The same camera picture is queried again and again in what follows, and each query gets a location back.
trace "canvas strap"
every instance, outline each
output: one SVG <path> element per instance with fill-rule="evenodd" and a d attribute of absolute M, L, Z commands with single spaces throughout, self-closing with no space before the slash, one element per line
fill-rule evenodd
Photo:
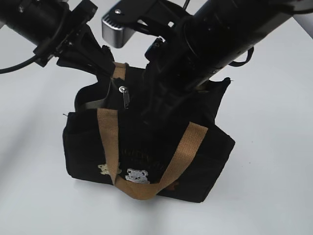
<path fill-rule="evenodd" d="M 117 174 L 119 162 L 118 111 L 98 109 L 97 118 L 106 163 L 113 184 L 130 197 L 139 200 L 153 198 L 180 177 L 193 161 L 208 130 L 206 127 L 189 123 L 160 182 L 157 184 L 138 184 L 124 180 Z"/>
<path fill-rule="evenodd" d="M 115 70 L 112 75 L 112 78 L 120 78 L 122 80 L 125 80 L 125 74 L 126 74 L 126 64 L 121 64 L 114 62 L 115 64 Z"/>

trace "metal screw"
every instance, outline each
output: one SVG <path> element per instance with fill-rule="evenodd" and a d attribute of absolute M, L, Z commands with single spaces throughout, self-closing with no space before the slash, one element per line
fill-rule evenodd
<path fill-rule="evenodd" d="M 121 93 L 124 93 L 126 90 L 127 90 L 126 87 L 120 87 L 120 88 L 119 88 L 119 91 L 120 91 Z"/>
<path fill-rule="evenodd" d="M 120 15 L 120 14 L 122 14 L 122 11 L 121 11 L 120 9 L 116 9 L 116 10 L 115 10 L 115 13 L 116 13 L 117 15 Z"/>
<path fill-rule="evenodd" d="M 24 7 L 23 6 L 19 6 L 19 12 L 21 12 L 21 13 L 24 12 Z"/>

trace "white embroidered bear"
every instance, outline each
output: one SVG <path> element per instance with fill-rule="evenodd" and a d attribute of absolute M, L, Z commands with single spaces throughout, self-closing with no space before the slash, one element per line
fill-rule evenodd
<path fill-rule="evenodd" d="M 148 172 L 146 170 L 134 170 L 127 169 L 128 175 L 125 176 L 125 179 L 138 184 L 149 184 L 150 181 L 147 179 Z"/>
<path fill-rule="evenodd" d="M 110 174 L 107 164 L 105 164 L 105 165 L 98 165 L 98 168 L 101 169 L 100 174 L 102 174 L 102 175 L 109 175 L 109 174 Z M 121 172 L 122 172 L 121 169 L 118 169 L 118 170 L 117 170 L 117 174 L 120 174 Z"/>

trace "white table surface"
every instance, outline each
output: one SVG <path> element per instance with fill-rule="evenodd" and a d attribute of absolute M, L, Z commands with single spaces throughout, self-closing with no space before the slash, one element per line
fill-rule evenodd
<path fill-rule="evenodd" d="M 70 0 L 71 9 L 79 0 Z M 90 22 L 99 43 L 101 16 L 116 0 L 94 0 Z M 191 0 L 191 13 L 205 0 Z M 139 33 L 118 62 L 144 67 L 153 42 Z M 0 66 L 35 48 L 4 27 Z M 72 179 L 65 169 L 63 115 L 95 77 L 31 65 L 0 75 L 1 235 L 311 235 L 313 234 L 313 41 L 294 19 L 256 46 L 252 61 L 228 67 L 217 124 L 236 146 L 205 202 L 164 197 L 136 201 L 112 186 Z"/>

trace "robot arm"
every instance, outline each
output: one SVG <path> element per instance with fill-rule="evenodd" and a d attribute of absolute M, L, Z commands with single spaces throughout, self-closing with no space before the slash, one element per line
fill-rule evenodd
<path fill-rule="evenodd" d="M 73 11 L 62 0 L 0 0 L 0 22 L 38 46 L 29 62 L 44 67 L 58 56 L 59 66 L 109 79 L 115 68 L 111 53 L 87 25 L 96 10 L 90 0 Z M 155 125 L 293 14 L 312 10 L 312 0 L 208 0 L 192 16 L 166 0 L 121 0 L 104 15 L 103 36 L 114 47 L 136 31 L 158 37 L 145 54 L 150 62 L 142 91 L 148 96 L 142 116 Z"/>

